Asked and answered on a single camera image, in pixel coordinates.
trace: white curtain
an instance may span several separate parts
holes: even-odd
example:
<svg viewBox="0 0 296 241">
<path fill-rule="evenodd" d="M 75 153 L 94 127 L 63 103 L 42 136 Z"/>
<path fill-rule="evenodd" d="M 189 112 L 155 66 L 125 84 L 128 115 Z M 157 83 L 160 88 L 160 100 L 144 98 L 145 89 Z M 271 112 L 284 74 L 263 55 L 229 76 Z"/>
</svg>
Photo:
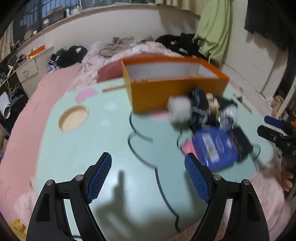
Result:
<svg viewBox="0 0 296 241">
<path fill-rule="evenodd" d="M 155 3 L 179 7 L 184 10 L 189 10 L 197 15 L 201 15 L 205 0 L 155 0 Z"/>
<path fill-rule="evenodd" d="M 13 21 L 0 39 L 0 61 L 5 59 L 10 54 L 10 47 L 13 45 L 12 26 Z"/>
</svg>

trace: mint green table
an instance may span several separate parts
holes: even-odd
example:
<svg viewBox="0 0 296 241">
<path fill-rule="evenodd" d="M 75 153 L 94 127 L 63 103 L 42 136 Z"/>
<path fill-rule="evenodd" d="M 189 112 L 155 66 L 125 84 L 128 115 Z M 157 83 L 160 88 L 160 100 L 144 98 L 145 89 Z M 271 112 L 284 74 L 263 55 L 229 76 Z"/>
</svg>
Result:
<svg viewBox="0 0 296 241">
<path fill-rule="evenodd" d="M 112 167 L 99 194 L 90 207 L 104 236 L 110 240 L 162 240 L 177 233 L 175 226 L 185 229 L 200 220 L 206 204 L 199 199 L 185 167 L 184 155 L 176 146 L 179 132 L 167 118 L 150 115 L 131 117 L 137 135 L 130 125 L 131 107 L 125 89 L 101 93 L 122 79 L 96 84 L 95 95 L 80 104 L 89 110 L 89 117 L 80 128 L 63 132 L 58 129 L 61 114 L 77 104 L 79 91 L 65 94 L 53 107 L 39 153 L 38 194 L 48 179 L 57 183 L 71 180 L 96 163 L 103 152 L 112 156 Z M 239 93 L 230 85 L 224 96 Z M 263 117 L 247 102 L 254 114 L 239 105 L 239 125 L 251 143 L 261 146 L 259 159 L 271 160 L 273 146 L 257 135 Z M 185 133 L 182 138 L 190 136 Z M 226 180 L 240 182 L 256 172 L 251 158 L 220 171 Z M 70 201 L 65 201 L 69 225 L 79 234 Z"/>
</svg>

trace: yellow cloth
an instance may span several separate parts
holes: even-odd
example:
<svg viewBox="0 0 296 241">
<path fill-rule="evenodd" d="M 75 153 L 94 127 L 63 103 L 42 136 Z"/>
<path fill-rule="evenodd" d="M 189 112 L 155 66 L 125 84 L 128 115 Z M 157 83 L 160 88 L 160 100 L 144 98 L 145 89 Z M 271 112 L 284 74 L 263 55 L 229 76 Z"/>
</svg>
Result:
<svg viewBox="0 0 296 241">
<path fill-rule="evenodd" d="M 13 220 L 9 224 L 9 227 L 12 229 L 15 235 L 20 239 L 20 241 L 26 241 L 27 229 L 19 220 L 19 218 L 16 218 L 15 220 Z"/>
<path fill-rule="evenodd" d="M 199 52 L 221 63 L 229 38 L 230 0 L 206 0 L 195 38 L 204 40 Z"/>
</svg>

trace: windowsill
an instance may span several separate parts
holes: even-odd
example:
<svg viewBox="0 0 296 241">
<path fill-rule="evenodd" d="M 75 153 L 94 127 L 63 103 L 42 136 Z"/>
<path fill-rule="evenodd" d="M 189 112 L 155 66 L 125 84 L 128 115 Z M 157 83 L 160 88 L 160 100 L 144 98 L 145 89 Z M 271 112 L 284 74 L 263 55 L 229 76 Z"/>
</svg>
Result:
<svg viewBox="0 0 296 241">
<path fill-rule="evenodd" d="M 44 34 L 50 32 L 51 30 L 61 26 L 62 24 L 71 22 L 75 19 L 78 18 L 83 18 L 86 16 L 90 16 L 93 14 L 97 14 L 100 12 L 107 12 L 107 11 L 112 11 L 116 8 L 116 10 L 119 9 L 159 9 L 159 8 L 167 8 L 167 9 L 174 9 L 176 11 L 186 11 L 190 14 L 195 15 L 194 13 L 191 13 L 188 10 L 182 10 L 180 8 L 177 7 L 171 7 L 171 6 L 165 6 L 165 5 L 156 5 L 156 4 L 130 4 L 130 3 L 117 3 L 117 4 L 113 4 L 113 5 L 109 5 L 109 6 L 103 6 L 103 7 L 93 7 L 93 8 L 87 8 L 85 10 L 82 10 L 81 13 L 71 16 L 69 18 L 64 18 L 62 20 L 59 20 L 57 22 L 55 22 L 54 24 L 48 26 L 47 28 L 41 30 L 40 32 L 38 32 L 37 34 L 33 35 L 31 38 L 29 38 L 28 40 L 26 40 L 18 49 L 18 53 L 22 52 L 22 50 L 29 45 L 30 43 L 32 43 L 34 40 L 36 40 L 37 38 L 43 36 Z"/>
</svg>

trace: window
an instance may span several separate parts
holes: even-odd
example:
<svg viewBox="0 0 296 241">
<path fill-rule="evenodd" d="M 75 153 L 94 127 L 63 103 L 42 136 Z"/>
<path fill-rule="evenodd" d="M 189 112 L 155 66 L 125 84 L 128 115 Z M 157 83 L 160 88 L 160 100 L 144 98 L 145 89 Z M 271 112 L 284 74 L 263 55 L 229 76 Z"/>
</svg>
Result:
<svg viewBox="0 0 296 241">
<path fill-rule="evenodd" d="M 82 9 L 107 6 L 118 2 L 126 3 L 155 3 L 155 0 L 81 0 Z"/>
<path fill-rule="evenodd" d="M 112 5 L 118 2 L 125 3 L 155 3 L 155 0 L 30 0 L 15 16 L 13 21 L 13 39 L 24 41 L 24 36 L 28 30 L 42 30 L 42 20 L 51 12 L 66 6 L 70 10 L 80 5 L 82 10 Z"/>
<path fill-rule="evenodd" d="M 38 0 L 31 0 L 27 3 L 24 17 L 20 20 L 20 27 L 26 25 L 29 30 L 30 26 L 37 22 L 37 5 Z"/>
<path fill-rule="evenodd" d="M 42 1 L 42 17 L 44 18 L 54 9 L 62 6 L 72 8 L 79 6 L 79 0 L 41 0 Z"/>
</svg>

